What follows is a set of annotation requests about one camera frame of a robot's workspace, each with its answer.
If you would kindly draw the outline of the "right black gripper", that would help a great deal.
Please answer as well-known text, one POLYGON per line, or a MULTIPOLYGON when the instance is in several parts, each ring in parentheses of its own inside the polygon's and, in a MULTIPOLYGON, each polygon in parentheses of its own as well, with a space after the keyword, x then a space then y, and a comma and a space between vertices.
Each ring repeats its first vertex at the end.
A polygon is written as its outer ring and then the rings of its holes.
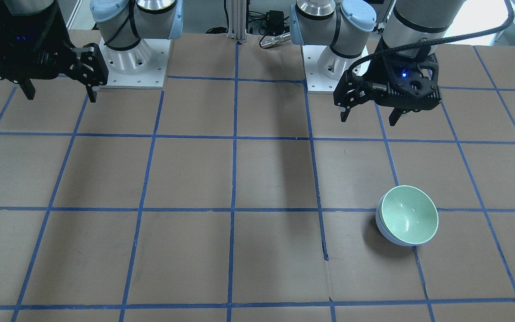
POLYGON ((97 43, 74 47, 59 5, 0 4, 0 79, 18 81, 27 100, 34 100, 31 79, 61 73, 83 84, 95 103, 109 70, 97 43))

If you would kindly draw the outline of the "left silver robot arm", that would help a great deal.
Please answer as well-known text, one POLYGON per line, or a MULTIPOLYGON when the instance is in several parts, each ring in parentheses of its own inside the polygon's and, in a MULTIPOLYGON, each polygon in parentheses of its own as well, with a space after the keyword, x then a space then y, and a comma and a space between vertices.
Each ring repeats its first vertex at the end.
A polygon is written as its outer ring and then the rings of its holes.
POLYGON ((378 14, 370 0, 296 0, 289 15, 296 45, 324 46, 338 80, 333 103, 345 122, 351 110, 368 101, 391 107, 389 124, 403 114, 433 110, 442 102, 436 47, 463 6, 461 0, 397 0, 372 55, 362 52, 378 14))

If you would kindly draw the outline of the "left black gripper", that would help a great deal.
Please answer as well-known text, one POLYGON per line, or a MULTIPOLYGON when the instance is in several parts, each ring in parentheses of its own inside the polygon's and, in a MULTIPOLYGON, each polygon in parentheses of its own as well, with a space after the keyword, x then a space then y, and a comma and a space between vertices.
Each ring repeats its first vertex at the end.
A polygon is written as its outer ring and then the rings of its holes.
POLYGON ((400 53, 381 55, 369 61, 362 76, 343 72, 333 92, 333 104, 346 122, 351 109, 374 100, 392 107, 388 122, 394 127, 409 111, 433 110, 442 101, 438 86, 438 61, 429 48, 417 49, 415 57, 400 53))

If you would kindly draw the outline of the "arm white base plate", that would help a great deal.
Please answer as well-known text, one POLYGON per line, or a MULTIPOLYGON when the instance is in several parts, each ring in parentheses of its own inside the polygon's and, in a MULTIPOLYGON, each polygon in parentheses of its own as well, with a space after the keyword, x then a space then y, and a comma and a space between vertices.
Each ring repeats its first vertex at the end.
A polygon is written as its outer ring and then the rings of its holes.
POLYGON ((107 89, 164 89, 172 40, 142 39, 128 51, 99 47, 109 70, 107 89))
POLYGON ((366 46, 360 56, 353 59, 336 55, 329 46, 305 45, 301 49, 307 89, 315 94, 332 94, 351 64, 369 54, 366 46))

